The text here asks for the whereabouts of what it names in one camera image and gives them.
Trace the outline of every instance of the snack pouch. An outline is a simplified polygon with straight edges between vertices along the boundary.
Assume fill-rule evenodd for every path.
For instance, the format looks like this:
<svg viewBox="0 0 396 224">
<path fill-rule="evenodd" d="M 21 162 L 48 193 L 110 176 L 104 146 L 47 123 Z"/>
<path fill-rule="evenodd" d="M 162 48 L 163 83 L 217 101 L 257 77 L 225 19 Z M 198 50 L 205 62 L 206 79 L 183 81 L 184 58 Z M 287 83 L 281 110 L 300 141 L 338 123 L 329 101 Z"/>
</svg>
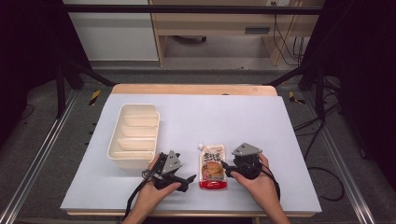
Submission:
<svg viewBox="0 0 396 224">
<path fill-rule="evenodd" d="M 200 172 L 199 186 L 201 189 L 227 188 L 227 175 L 220 161 L 225 161 L 224 145 L 204 146 L 199 144 Z"/>
</svg>

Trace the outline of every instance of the gray floor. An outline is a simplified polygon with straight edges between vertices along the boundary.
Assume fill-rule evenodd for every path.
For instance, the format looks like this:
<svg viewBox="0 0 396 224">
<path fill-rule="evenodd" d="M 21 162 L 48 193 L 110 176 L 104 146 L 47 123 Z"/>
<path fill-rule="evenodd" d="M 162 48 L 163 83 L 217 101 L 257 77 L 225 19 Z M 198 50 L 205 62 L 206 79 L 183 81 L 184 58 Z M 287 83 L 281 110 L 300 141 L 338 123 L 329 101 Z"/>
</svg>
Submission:
<svg viewBox="0 0 396 224">
<path fill-rule="evenodd" d="M 97 63 L 95 69 L 104 77 L 123 83 L 239 83 L 262 84 L 286 74 L 294 66 L 282 63 L 272 66 L 263 50 L 259 37 L 211 37 L 205 43 L 195 39 L 171 38 L 166 52 L 165 65 L 155 63 L 125 63 L 121 69 L 109 63 Z M 78 165 L 89 144 L 94 124 L 100 117 L 101 108 L 111 92 L 96 81 L 84 76 L 82 91 L 77 93 L 76 102 L 66 123 L 57 135 L 46 162 L 40 170 L 29 194 L 22 198 L 24 204 L 18 209 L 15 223 L 115 223 L 115 217 L 71 217 L 59 207 L 64 192 L 70 185 Z M 301 105 L 289 100 L 293 91 L 296 99 L 308 103 L 312 92 L 302 92 L 296 87 L 299 77 L 292 78 L 277 87 L 278 94 L 285 100 L 293 126 L 311 120 L 315 114 L 309 104 Z M 101 90 L 95 105 L 88 105 L 92 93 Z M 336 97 L 327 98 L 326 107 L 337 103 Z M 56 116 L 56 86 L 53 81 L 29 93 L 28 106 L 20 123 L 0 151 L 0 208 L 4 210 L 12 200 L 29 166 L 34 161 Z M 367 203 L 375 222 L 359 220 L 353 206 L 353 196 L 346 194 L 339 202 L 319 198 L 323 212 L 311 218 L 294 218 L 293 223 L 396 223 L 396 194 L 381 174 L 375 162 L 363 160 L 359 147 L 342 113 L 335 111 L 326 117 L 326 129 L 331 134 L 337 150 L 353 180 Z M 297 132 L 312 133 L 318 124 Z M 313 135 L 298 136 L 302 152 L 305 153 Z M 320 166 L 335 174 L 339 170 L 332 162 L 326 138 L 320 134 L 307 158 L 307 166 Z M 321 171 L 310 172 L 317 191 L 327 197 L 337 197 L 341 189 L 333 176 Z"/>
</svg>

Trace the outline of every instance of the person's right hand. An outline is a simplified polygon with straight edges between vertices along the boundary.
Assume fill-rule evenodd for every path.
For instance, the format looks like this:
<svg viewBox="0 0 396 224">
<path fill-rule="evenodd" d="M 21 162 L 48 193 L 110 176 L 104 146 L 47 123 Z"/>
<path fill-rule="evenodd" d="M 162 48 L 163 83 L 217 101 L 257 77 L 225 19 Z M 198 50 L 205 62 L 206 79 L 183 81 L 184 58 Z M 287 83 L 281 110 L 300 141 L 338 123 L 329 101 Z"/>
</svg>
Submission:
<svg viewBox="0 0 396 224">
<path fill-rule="evenodd" d="M 261 153 L 259 154 L 259 159 L 263 165 L 269 168 L 267 158 Z M 290 223 L 277 198 L 274 181 L 268 175 L 261 173 L 252 180 L 246 179 L 237 172 L 231 172 L 231 175 L 250 192 L 254 201 L 262 208 L 272 223 Z"/>
</svg>

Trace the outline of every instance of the hand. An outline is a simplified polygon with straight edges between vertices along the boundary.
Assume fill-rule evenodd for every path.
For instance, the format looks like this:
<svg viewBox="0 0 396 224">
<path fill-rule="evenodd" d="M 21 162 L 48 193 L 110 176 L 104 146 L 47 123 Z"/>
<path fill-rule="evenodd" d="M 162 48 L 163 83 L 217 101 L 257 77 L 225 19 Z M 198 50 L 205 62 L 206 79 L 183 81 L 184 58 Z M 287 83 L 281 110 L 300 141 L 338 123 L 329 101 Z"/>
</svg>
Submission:
<svg viewBox="0 0 396 224">
<path fill-rule="evenodd" d="M 263 165 L 269 168 L 267 158 L 261 153 L 259 153 L 259 159 Z M 231 172 L 231 175 L 250 192 L 254 201 L 269 217 L 271 223 L 290 223 L 277 198 L 274 181 L 268 175 L 261 173 L 257 178 L 252 180 L 246 179 L 237 172 Z"/>
<path fill-rule="evenodd" d="M 148 168 L 151 170 L 155 162 L 158 160 L 157 155 L 149 164 Z M 180 183 L 172 183 L 164 189 L 156 189 L 154 183 L 149 181 L 137 194 L 134 208 L 131 210 L 129 216 L 125 218 L 122 224 L 142 223 L 145 218 L 157 207 L 157 205 L 170 193 L 180 187 Z"/>
</svg>

